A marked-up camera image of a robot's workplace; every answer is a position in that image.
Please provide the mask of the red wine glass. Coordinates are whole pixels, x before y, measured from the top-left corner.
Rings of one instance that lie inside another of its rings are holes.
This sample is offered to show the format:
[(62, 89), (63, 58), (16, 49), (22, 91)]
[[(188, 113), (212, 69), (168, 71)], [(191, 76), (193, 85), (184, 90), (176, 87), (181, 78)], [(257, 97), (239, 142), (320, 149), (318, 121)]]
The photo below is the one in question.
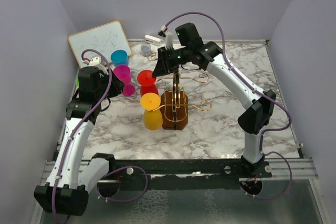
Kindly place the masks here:
[(140, 85), (140, 95), (143, 96), (147, 93), (159, 94), (155, 85), (156, 78), (152, 77), (152, 70), (142, 70), (137, 76), (137, 81)]

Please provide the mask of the pink wine glass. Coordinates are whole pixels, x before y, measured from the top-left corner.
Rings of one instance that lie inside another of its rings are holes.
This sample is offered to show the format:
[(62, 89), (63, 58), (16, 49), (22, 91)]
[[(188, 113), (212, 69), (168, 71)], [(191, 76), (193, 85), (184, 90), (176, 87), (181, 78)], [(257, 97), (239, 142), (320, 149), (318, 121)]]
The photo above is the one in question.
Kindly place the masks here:
[(131, 69), (127, 65), (118, 65), (113, 70), (115, 76), (124, 83), (122, 94), (130, 97), (135, 93), (135, 87), (131, 84)]

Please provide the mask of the blue wine glass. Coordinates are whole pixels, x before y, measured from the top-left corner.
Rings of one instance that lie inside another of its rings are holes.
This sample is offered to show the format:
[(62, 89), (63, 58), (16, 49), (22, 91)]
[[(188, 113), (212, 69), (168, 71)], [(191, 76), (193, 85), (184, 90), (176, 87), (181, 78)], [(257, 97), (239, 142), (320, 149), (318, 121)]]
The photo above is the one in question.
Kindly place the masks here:
[(111, 54), (111, 61), (113, 65), (119, 66), (119, 65), (129, 65), (129, 57), (126, 51), (124, 50), (116, 50)]

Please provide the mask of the yellow wine glass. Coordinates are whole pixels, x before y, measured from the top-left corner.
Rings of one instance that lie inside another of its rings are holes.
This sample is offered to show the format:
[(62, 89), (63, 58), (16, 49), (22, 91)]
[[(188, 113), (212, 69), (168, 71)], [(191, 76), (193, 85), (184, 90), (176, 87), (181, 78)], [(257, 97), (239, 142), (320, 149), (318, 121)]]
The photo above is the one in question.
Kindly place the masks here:
[(156, 93), (146, 93), (141, 97), (141, 107), (144, 108), (143, 123), (151, 131), (158, 130), (163, 124), (160, 111), (161, 98)]

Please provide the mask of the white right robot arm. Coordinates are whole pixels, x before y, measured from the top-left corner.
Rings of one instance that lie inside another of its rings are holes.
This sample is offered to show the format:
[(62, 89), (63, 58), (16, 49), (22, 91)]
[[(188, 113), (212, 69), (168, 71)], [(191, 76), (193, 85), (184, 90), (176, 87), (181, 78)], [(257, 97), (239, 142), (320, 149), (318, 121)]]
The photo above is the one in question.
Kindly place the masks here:
[(176, 28), (181, 48), (174, 49), (172, 33), (162, 26), (159, 35), (165, 45), (158, 49), (158, 61), (153, 77), (176, 73), (179, 66), (191, 62), (207, 71), (226, 86), (241, 103), (245, 112), (238, 118), (238, 124), (245, 135), (245, 148), (241, 157), (241, 171), (246, 177), (259, 173), (265, 160), (260, 150), (261, 131), (272, 116), (276, 95), (273, 91), (264, 92), (246, 76), (224, 59), (225, 50), (213, 41), (203, 43), (195, 25), (186, 23)]

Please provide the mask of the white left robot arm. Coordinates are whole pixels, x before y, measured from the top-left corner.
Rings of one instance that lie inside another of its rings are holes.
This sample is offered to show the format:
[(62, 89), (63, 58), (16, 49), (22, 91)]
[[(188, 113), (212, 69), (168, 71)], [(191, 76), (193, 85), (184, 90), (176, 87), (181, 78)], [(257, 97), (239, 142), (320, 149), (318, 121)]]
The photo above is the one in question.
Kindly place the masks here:
[(34, 198), (44, 211), (69, 216), (82, 216), (99, 178), (115, 175), (111, 154), (98, 155), (83, 171), (80, 164), (88, 137), (103, 111), (101, 102), (120, 95), (124, 88), (113, 71), (98, 67), (81, 68), (78, 82), (66, 106), (64, 135), (54, 167), (45, 184), (34, 190)]

